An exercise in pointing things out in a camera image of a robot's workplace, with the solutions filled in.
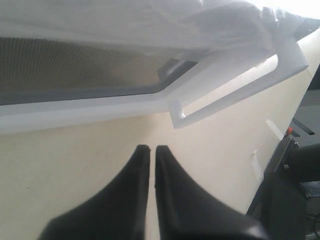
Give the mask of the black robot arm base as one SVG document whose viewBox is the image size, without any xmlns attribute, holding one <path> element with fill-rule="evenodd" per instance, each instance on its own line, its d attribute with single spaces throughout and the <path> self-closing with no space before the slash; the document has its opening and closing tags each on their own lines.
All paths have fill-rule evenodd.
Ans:
<svg viewBox="0 0 320 240">
<path fill-rule="evenodd" d="M 320 197 L 320 145 L 300 147 L 286 137 L 276 147 L 248 210 L 271 240 L 318 240 L 320 213 L 308 202 Z"/>
</svg>

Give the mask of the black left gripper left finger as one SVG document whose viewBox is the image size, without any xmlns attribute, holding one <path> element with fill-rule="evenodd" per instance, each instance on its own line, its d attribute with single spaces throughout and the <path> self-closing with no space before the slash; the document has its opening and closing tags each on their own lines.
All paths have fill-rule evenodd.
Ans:
<svg viewBox="0 0 320 240">
<path fill-rule="evenodd" d="M 53 218 L 40 240 L 143 240 L 150 180 L 150 148 L 132 156 L 96 195 Z"/>
</svg>

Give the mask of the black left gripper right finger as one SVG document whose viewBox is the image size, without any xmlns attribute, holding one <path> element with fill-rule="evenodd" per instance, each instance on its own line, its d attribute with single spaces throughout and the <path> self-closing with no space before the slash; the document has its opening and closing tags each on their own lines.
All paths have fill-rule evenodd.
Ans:
<svg viewBox="0 0 320 240">
<path fill-rule="evenodd" d="M 267 240 L 260 222 L 210 195 L 168 146 L 155 152 L 155 196 L 162 240 Z"/>
</svg>

